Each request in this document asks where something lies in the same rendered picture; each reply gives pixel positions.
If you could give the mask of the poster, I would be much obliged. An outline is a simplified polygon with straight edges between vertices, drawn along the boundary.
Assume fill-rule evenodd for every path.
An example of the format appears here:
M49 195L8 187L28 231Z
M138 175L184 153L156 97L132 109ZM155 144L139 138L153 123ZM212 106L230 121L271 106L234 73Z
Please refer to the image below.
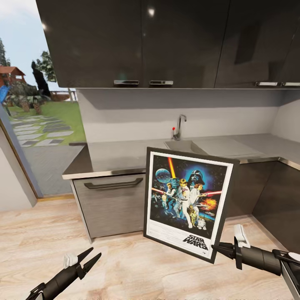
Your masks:
M147 147L143 237L214 264L239 165Z

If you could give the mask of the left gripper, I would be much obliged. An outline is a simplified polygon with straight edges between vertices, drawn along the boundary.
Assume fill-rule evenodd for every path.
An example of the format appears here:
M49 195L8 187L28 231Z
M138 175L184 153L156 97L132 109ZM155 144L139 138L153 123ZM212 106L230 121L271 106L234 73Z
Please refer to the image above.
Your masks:
M57 282L60 293L62 293L67 287L69 287L78 277L82 280L86 274L90 271L90 269L94 266L94 264L101 257L102 253L100 252L93 259L88 261L83 265L84 268L81 267L80 262L94 249L91 247L86 250L84 253L78 255L78 262L75 265L67 267L67 269L61 270L56 276L55 280Z

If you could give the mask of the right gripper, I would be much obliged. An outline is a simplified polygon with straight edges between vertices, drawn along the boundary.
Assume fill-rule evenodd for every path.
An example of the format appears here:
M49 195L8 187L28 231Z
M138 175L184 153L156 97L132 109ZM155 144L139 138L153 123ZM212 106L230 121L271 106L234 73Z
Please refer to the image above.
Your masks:
M220 242L219 246L212 245L212 248L219 253L229 257L230 259L235 259L236 268L242 270L242 264L246 264L261 270L264 270L264 257L262 250L258 247L250 246L238 247L238 240L236 236L234 237L234 245L232 243Z

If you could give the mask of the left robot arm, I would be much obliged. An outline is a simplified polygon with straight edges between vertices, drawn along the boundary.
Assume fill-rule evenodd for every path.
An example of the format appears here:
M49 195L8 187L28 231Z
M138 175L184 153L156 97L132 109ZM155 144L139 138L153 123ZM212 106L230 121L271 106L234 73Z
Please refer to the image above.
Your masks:
M64 255L63 267L53 279L48 283L41 283L35 287L32 291L25 294L19 300L53 300L60 293L62 293L67 287L69 287L78 277L82 280L94 264L101 257L100 252L93 259L88 261L81 267L80 262L94 249L91 247L80 255L76 255L74 252Z

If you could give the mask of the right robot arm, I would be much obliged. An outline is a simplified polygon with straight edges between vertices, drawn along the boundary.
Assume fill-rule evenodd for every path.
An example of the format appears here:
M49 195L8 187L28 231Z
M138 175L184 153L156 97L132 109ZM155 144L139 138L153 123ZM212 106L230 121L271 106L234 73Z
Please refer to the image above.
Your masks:
M220 242L219 246L212 245L212 248L232 260L235 259L236 268L240 270L244 263L277 276L282 274L294 300L300 300L300 255L277 249L269 252L251 246L242 225L235 225L234 231L234 245Z

